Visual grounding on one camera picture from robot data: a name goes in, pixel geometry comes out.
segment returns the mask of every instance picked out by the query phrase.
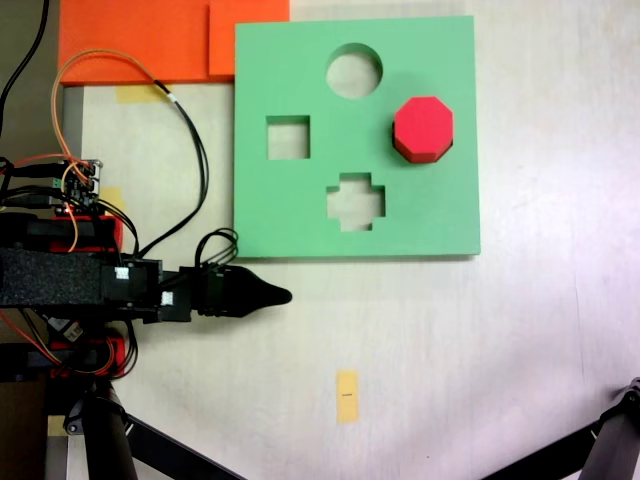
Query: yellow paper tag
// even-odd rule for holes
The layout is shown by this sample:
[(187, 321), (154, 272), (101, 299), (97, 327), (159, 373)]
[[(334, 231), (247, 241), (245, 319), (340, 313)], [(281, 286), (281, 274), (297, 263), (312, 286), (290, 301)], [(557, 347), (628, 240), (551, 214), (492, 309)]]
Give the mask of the yellow paper tag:
[(47, 435), (49, 437), (66, 437), (64, 429), (64, 415), (50, 415), (47, 417)]
[(338, 423), (358, 421), (358, 372), (341, 370), (336, 376)]
[(122, 200), (122, 189), (120, 187), (100, 187), (100, 198), (109, 202), (114, 207), (124, 210), (124, 200)]
[(168, 102), (169, 99), (155, 85), (118, 85), (116, 101), (118, 103), (156, 103)]

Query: red octagon block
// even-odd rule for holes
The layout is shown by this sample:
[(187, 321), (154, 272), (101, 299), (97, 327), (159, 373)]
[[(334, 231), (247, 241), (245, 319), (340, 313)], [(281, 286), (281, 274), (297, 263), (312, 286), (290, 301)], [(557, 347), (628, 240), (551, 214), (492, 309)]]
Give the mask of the red octagon block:
[(393, 146), (411, 163), (434, 163), (453, 145), (453, 112), (438, 97), (411, 97), (398, 110)]

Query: wire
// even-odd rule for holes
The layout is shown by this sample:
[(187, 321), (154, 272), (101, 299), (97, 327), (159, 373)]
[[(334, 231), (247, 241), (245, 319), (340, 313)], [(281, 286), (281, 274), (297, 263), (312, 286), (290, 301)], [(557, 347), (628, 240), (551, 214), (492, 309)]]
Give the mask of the wire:
[(22, 71), (26, 68), (31, 58), (36, 53), (36, 50), (40, 46), (40, 42), (42, 41), (42, 37), (44, 35), (45, 28), (47, 27), (47, 19), (49, 17), (49, 0), (44, 0), (42, 2), (42, 17), (40, 18), (40, 26), (38, 27), (38, 33), (36, 34), (36, 38), (31, 45), (31, 48), (27, 52), (27, 55), (24, 57), (18, 68), (16, 68), (15, 72), (11, 75), (7, 84), (4, 86), (2, 90), (2, 94), (0, 95), (0, 137), (2, 137), (2, 126), (4, 123), (4, 106), (7, 101), (7, 97), (9, 96), (9, 91), (13, 84), (16, 82)]
[[(32, 329), (32, 332), (34, 334), (34, 337), (36, 337), (36, 340), (32, 339), (29, 335), (24, 333), (22, 329), (16, 326), (16, 324), (14, 324), (2, 310), (0, 310), (0, 318), (2, 318), (2, 320), (4, 320), (4, 322), (9, 327), (11, 327), (12, 330), (14, 330), (21, 337), (23, 337), (29, 343), (31, 343), (34, 347), (36, 347), (40, 351), (40, 353), (42, 353), (45, 357), (47, 357), (52, 363), (54, 363), (55, 365), (61, 366), (62, 362), (58, 358), (56, 358), (56, 356), (53, 354), (53, 352), (51, 352), (51, 350), (49, 350), (49, 348), (47, 348), (46, 344), (42, 340), (42, 337), (40, 337), (40, 335), (38, 334), (38, 331), (35, 328), (35, 325), (33, 325), (31, 318), (26, 314), (24, 310), (20, 309), (19, 311), (24, 317), (25, 321), (27, 322), (27, 325), (29, 326), (29, 328)], [(108, 340), (107, 340), (107, 345), (109, 347), (109, 360), (103, 367), (100, 367), (97, 370), (93, 370), (89, 372), (86, 372), (83, 370), (77, 370), (77, 369), (70, 369), (70, 370), (73, 371), (74, 373), (79, 373), (82, 375), (98, 375), (108, 371), (113, 365), (113, 362), (115, 360), (115, 350), (111, 342), (109, 342)]]
[(151, 79), (152, 82), (156, 80), (153, 74), (149, 71), (147, 67), (145, 67), (142, 64), (142, 62), (138, 61), (131, 55), (128, 55), (124, 52), (120, 52), (118, 50), (113, 50), (109, 48), (92, 48), (90, 50), (84, 50), (80, 53), (77, 53), (76, 55), (72, 56), (69, 60), (67, 60), (65, 64), (58, 71), (58, 75), (56, 76), (56, 79), (53, 82), (53, 89), (51, 90), (51, 120), (53, 122), (53, 129), (58, 139), (58, 143), (60, 144), (60, 148), (62, 148), (62, 151), (67, 155), (71, 155), (71, 149), (69, 148), (69, 145), (64, 139), (64, 135), (62, 134), (62, 129), (60, 127), (60, 122), (58, 120), (57, 105), (58, 105), (58, 88), (60, 86), (60, 81), (62, 80), (62, 77), (64, 76), (66, 71), (78, 60), (84, 57), (98, 56), (98, 55), (102, 55), (102, 56), (106, 55), (106, 56), (123, 58), (133, 63), (138, 68), (140, 68), (140, 70), (142, 70)]
[(187, 112), (184, 110), (184, 108), (182, 108), (180, 103), (175, 99), (175, 97), (169, 91), (169, 89), (162, 82), (158, 80), (156, 80), (155, 83), (156, 85), (158, 85), (158, 87), (162, 89), (163, 92), (165, 92), (169, 100), (171, 100), (174, 103), (174, 105), (176, 106), (176, 108), (184, 118), (187, 124), (187, 128), (189, 129), (189, 133), (191, 134), (191, 138), (193, 139), (193, 143), (196, 148), (196, 154), (198, 156), (198, 167), (200, 170), (200, 196), (199, 196), (198, 204), (196, 205), (196, 208), (189, 215), (187, 215), (182, 221), (180, 221), (174, 227), (169, 229), (169, 231), (160, 235), (158, 238), (152, 241), (149, 245), (144, 247), (140, 251), (140, 254), (139, 254), (140, 258), (143, 258), (147, 253), (149, 253), (149, 251), (151, 251), (153, 247), (158, 245), (163, 240), (166, 240), (171, 235), (181, 230), (187, 223), (189, 223), (191, 219), (195, 217), (195, 215), (200, 211), (200, 209), (202, 208), (202, 205), (204, 205), (205, 199), (207, 198), (207, 192), (209, 190), (209, 159), (207, 157), (207, 152), (204, 148), (204, 144), (202, 143), (202, 139), (200, 138), (200, 134), (198, 133), (198, 130), (196, 129), (193, 122), (191, 121), (191, 118), (189, 117)]
[(131, 320), (125, 320), (124, 323), (127, 326), (127, 332), (129, 334), (129, 349), (121, 367), (123, 373), (121, 375), (118, 375), (116, 377), (117, 379), (124, 378), (129, 375), (135, 368), (136, 363), (138, 363), (138, 340), (136, 339), (136, 333), (133, 329), (133, 323), (131, 322)]
[[(60, 184), (60, 192), (64, 194), (64, 186), (66, 185), (66, 181), (67, 181), (67, 174), (69, 173), (69, 170), (71, 170), (74, 167), (73, 163), (70, 163), (69, 166), (67, 167), (67, 169), (64, 171), (64, 173), (62, 174), (62, 181)], [(67, 253), (71, 253), (75, 250), (76, 245), (78, 244), (78, 224), (76, 222), (76, 218), (73, 215), (73, 210), (71, 208), (71, 205), (69, 205), (68, 203), (66, 204), (66, 210), (67, 213), (69, 214), (69, 218), (71, 218), (71, 223), (73, 223), (73, 243), (71, 244), (71, 247), (69, 248), (69, 250), (67, 251)]]
[[(155, 247), (156, 245), (158, 245), (160, 242), (162, 242), (163, 240), (167, 239), (168, 237), (170, 237), (171, 235), (173, 235), (174, 233), (178, 232), (179, 230), (181, 230), (187, 223), (189, 223), (189, 221), (191, 221), (191, 219), (200, 211), (200, 209), (202, 208), (202, 205), (204, 204), (204, 201), (206, 199), (207, 196), (207, 191), (209, 189), (209, 159), (207, 157), (207, 152), (204, 148), (204, 144), (202, 143), (202, 139), (200, 137), (200, 134), (198, 133), (198, 130), (196, 129), (195, 125), (193, 124), (191, 118), (189, 117), (189, 115), (187, 114), (187, 112), (184, 110), (184, 108), (180, 105), (180, 103), (178, 103), (178, 101), (175, 99), (175, 97), (173, 96), (173, 94), (171, 93), (171, 91), (161, 82), (159, 81), (152, 73), (151, 71), (144, 66), (144, 64), (142, 62), (140, 62), (139, 60), (137, 60), (136, 58), (132, 57), (131, 55), (128, 55), (124, 52), (118, 51), (118, 50), (113, 50), (113, 49), (107, 49), (107, 48), (96, 48), (96, 49), (90, 49), (90, 50), (85, 50), (83, 52), (80, 52), (74, 56), (72, 56), (69, 60), (67, 60), (65, 62), (65, 64), (62, 66), (62, 68), (60, 68), (58, 75), (56, 76), (56, 79), (54, 81), (53, 84), (53, 89), (51, 91), (51, 119), (52, 119), (52, 123), (53, 123), (53, 128), (54, 131), (56, 133), (56, 137), (58, 139), (58, 143), (60, 144), (60, 147), (62, 148), (62, 151), (64, 153), (66, 153), (67, 155), (71, 155), (71, 149), (69, 148), (69, 145), (67, 144), (64, 135), (62, 134), (62, 129), (60, 127), (60, 122), (58, 119), (58, 111), (57, 111), (57, 102), (58, 102), (58, 89), (60, 86), (60, 81), (62, 79), (62, 77), (64, 76), (65, 72), (71, 68), (72, 65), (74, 65), (77, 61), (79, 61), (80, 59), (84, 58), (84, 57), (89, 57), (89, 56), (113, 56), (116, 58), (121, 58), (121, 59), (125, 59), (131, 63), (133, 63), (134, 65), (136, 65), (140, 70), (142, 70), (145, 75), (147, 75), (149, 77), (149, 79), (151, 79), (151, 81), (158, 86), (158, 88), (160, 88), (169, 98), (169, 100), (171, 100), (171, 102), (176, 106), (176, 108), (178, 109), (178, 111), (180, 112), (180, 114), (182, 115), (182, 117), (184, 118), (186, 124), (187, 124), (187, 128), (189, 129), (189, 133), (191, 134), (191, 137), (193, 139), (195, 148), (196, 148), (196, 153), (198, 156), (198, 168), (200, 170), (200, 195), (199, 195), (199, 199), (198, 199), (198, 204), (196, 206), (196, 208), (193, 210), (193, 212), (191, 212), (189, 215), (187, 215), (182, 221), (180, 221), (178, 224), (176, 224), (174, 227), (172, 227), (168, 232), (164, 233), (163, 235), (161, 235), (160, 237), (158, 237), (157, 239), (155, 239), (154, 241), (152, 241), (149, 245), (147, 245), (145, 248), (143, 248), (139, 253), (135, 253), (136, 256), (139, 256), (140, 258), (143, 258), (147, 253), (149, 253), (149, 251), (151, 251), (151, 249), (153, 247)], [(74, 167), (76, 170), (76, 173), (80, 173), (79, 169), (76, 167)]]
[[(229, 241), (230, 245), (222, 250), (221, 252), (216, 253), (215, 255), (209, 257), (204, 262), (201, 261), (202, 253), (204, 248), (207, 245), (207, 242), (212, 237), (223, 237)], [(196, 248), (196, 256), (195, 256), (195, 267), (203, 267), (209, 262), (221, 264), (221, 263), (229, 263), (233, 261), (238, 255), (238, 232), (231, 228), (219, 228), (215, 232), (211, 232), (204, 236), (200, 243), (198, 244), (198, 248)]]
[[(20, 165), (24, 165), (25, 163), (31, 163), (31, 162), (36, 162), (38, 160), (44, 160), (47, 158), (64, 158), (65, 160), (73, 160), (77, 163), (81, 163), (82, 165), (88, 166), (89, 162), (85, 161), (85, 160), (81, 160), (79, 158), (70, 156), (70, 155), (66, 155), (64, 153), (45, 153), (44, 155), (34, 155), (33, 157), (26, 157), (26, 158), (21, 158), (20, 160), (16, 160), (13, 164), (14, 167), (19, 167)], [(0, 175), (4, 175), (4, 171), (6, 169), (2, 169), (0, 171)]]
[(115, 205), (107, 202), (106, 200), (98, 200), (98, 204), (101, 205), (111, 215), (118, 218), (129, 229), (129, 231), (133, 235), (133, 239), (135, 242), (133, 246), (133, 256), (137, 256), (140, 249), (140, 242), (138, 240), (138, 231), (136, 230), (136, 227), (131, 219), (127, 217), (122, 210), (120, 210)]
[(0, 310), (0, 318), (4, 320), (4, 323), (6, 323), (14, 332), (16, 332), (18, 335), (20, 335), (29, 343), (31, 343), (34, 347), (36, 347), (40, 351), (40, 353), (42, 353), (45, 357), (47, 357), (51, 362), (55, 363), (56, 365), (60, 364), (60, 360), (55, 358), (53, 355), (50, 355), (49, 352), (47, 352), (40, 345), (38, 345), (38, 343), (35, 340), (33, 340), (29, 335), (27, 335), (20, 328), (18, 328), (2, 310)]

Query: cross-shaped hole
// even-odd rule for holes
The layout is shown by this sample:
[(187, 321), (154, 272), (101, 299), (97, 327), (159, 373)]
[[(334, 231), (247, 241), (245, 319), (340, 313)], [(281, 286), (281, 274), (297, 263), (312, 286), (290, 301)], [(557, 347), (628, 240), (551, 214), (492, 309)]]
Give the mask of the cross-shaped hole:
[(327, 213), (340, 220), (343, 232), (373, 229), (373, 221), (385, 216), (384, 187), (371, 184), (369, 173), (343, 173), (339, 187), (327, 187)]

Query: green foam board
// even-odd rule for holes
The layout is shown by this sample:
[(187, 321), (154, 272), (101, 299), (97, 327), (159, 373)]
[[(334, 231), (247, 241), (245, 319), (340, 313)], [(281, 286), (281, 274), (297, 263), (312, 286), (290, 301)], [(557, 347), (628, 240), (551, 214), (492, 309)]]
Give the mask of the green foam board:
[[(382, 65), (370, 95), (327, 83), (345, 45)], [(395, 112), (437, 96), (454, 112), (453, 147), (435, 164), (393, 147)], [(471, 255), (480, 253), (472, 17), (241, 24), (236, 32), (234, 225), (242, 257)], [(307, 118), (309, 158), (270, 160), (267, 127)], [(370, 174), (385, 215), (343, 232), (327, 214), (341, 175)]]

